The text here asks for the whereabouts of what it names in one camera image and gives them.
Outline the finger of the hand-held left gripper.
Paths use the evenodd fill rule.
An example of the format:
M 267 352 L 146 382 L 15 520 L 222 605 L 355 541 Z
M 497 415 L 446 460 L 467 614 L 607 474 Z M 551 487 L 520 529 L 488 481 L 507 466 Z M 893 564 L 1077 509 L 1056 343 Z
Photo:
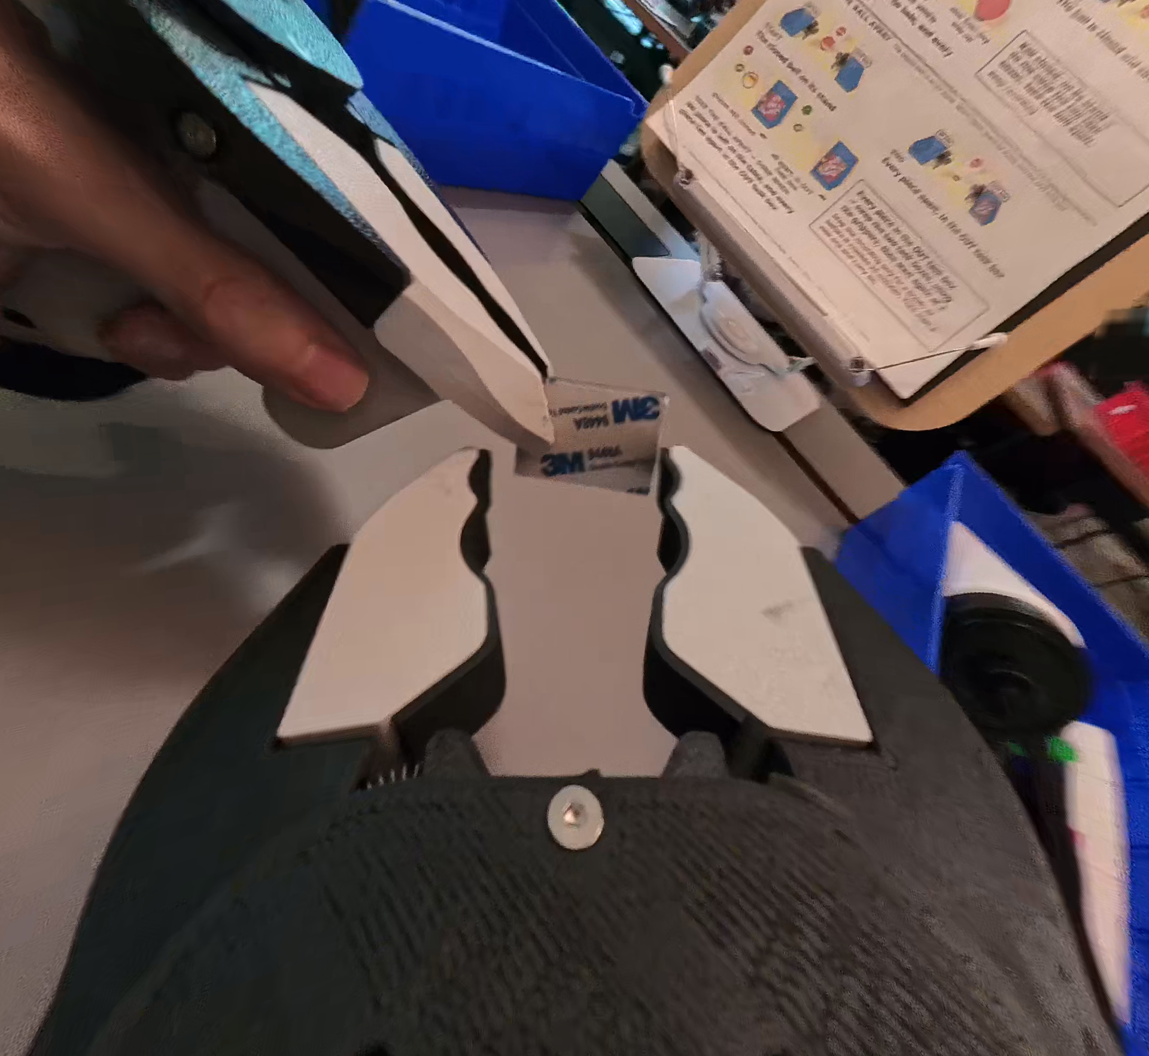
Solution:
M 374 141 L 377 171 L 412 225 L 438 260 L 467 287 L 505 337 L 535 366 L 551 375 L 551 363 L 529 323 L 467 229 L 403 145 Z
M 531 452 L 551 446 L 549 376 L 505 337 L 412 225 L 376 167 L 373 142 L 385 139 L 368 130 L 366 148 L 356 150 L 286 95 L 260 84 L 254 93 L 411 276 L 373 326 L 379 345 L 489 430 Z

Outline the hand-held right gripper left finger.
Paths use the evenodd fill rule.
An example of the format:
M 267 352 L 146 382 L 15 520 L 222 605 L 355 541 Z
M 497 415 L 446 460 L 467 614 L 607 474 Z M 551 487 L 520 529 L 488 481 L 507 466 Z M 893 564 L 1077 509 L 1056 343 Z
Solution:
M 285 708 L 284 745 L 475 736 L 506 694 L 488 513 L 493 456 L 465 448 L 355 534 Z

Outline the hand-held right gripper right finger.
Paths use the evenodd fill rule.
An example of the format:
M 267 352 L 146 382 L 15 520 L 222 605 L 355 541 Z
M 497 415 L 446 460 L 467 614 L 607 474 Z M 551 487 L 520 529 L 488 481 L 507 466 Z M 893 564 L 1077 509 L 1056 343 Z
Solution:
M 867 748 L 873 732 L 808 552 L 767 505 L 685 447 L 664 451 L 644 696 L 675 736 L 765 733 Z

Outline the white adhesive backing sheet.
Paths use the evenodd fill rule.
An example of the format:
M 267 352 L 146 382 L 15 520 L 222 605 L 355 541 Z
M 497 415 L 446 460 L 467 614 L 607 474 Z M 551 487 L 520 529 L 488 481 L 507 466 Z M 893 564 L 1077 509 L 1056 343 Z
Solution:
M 651 493 L 669 413 L 664 393 L 555 378 L 546 384 L 546 394 L 554 441 L 539 452 L 518 450 L 517 477 L 639 497 Z

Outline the blue plastic bin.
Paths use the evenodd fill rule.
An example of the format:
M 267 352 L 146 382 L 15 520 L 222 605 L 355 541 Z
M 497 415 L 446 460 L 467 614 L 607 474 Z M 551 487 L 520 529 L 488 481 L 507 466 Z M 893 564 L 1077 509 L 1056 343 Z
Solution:
M 1089 954 L 1080 880 L 1067 819 L 1066 767 L 1013 760 L 990 745 L 1026 803 L 1084 942 L 1088 973 L 1100 989 L 1127 1054 L 1148 1048 L 1148 653 L 1134 629 L 1033 528 L 966 454 L 905 489 L 898 500 L 849 532 L 837 568 L 939 676 L 942 577 L 949 529 L 962 523 L 1043 596 L 1084 637 L 1092 696 L 1078 721 L 1113 733 L 1125 783 L 1131 882 L 1131 1022 L 1115 1023 Z
M 580 202 L 647 113 L 557 0 L 304 0 L 440 185 Z

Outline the white bottle black cap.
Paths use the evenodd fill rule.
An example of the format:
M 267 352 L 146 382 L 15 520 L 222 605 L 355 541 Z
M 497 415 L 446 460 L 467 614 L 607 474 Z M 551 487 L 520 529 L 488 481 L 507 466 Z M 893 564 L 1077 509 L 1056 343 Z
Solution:
M 938 672 L 984 739 L 1043 750 L 1092 696 L 1084 637 L 1049 598 L 962 523 L 949 529 Z

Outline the red plastic bin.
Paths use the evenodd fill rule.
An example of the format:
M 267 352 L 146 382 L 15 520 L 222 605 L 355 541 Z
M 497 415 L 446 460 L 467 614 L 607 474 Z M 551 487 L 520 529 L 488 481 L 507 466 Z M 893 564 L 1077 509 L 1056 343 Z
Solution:
M 1094 412 L 1115 450 L 1148 477 L 1147 386 L 1129 384 L 1117 395 L 1097 404 Z

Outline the instruction board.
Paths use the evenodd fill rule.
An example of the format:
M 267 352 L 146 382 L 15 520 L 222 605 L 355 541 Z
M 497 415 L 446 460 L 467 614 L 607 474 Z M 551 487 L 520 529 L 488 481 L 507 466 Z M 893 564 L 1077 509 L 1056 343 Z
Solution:
M 642 128 L 856 410 L 950 427 L 1147 301 L 1147 0 L 741 0 Z

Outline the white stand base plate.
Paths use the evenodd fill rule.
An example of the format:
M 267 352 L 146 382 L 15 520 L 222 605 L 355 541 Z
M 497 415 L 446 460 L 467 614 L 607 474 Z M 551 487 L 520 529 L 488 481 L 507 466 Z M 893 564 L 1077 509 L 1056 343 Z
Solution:
M 640 256 L 634 273 L 682 337 L 756 425 L 785 433 L 823 398 L 724 282 L 695 260 Z

